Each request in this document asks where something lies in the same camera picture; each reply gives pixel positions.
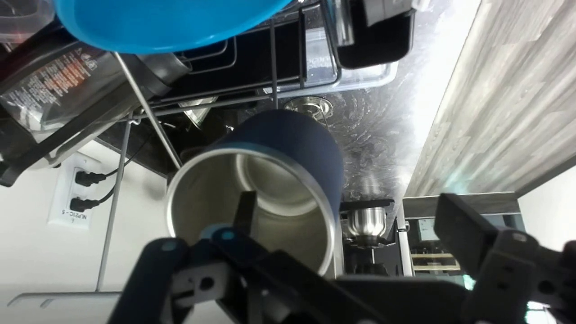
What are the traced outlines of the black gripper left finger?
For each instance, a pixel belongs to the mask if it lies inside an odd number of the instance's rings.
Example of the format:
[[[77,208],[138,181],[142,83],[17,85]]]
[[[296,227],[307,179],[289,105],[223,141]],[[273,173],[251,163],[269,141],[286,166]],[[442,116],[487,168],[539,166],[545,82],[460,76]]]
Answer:
[[[203,303],[233,324],[385,324],[350,292],[251,240],[255,199],[241,193],[232,226],[208,227],[194,245],[147,244],[107,324],[183,324]]]

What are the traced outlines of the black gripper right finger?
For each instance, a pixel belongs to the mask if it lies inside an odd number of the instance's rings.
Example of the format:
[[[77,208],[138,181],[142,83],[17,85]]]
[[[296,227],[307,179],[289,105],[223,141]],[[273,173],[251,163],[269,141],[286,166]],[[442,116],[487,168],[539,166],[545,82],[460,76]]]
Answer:
[[[576,242],[545,249],[527,233],[496,229],[451,193],[437,199],[433,233],[475,281],[460,308],[464,324],[525,324],[529,303],[576,324]]]

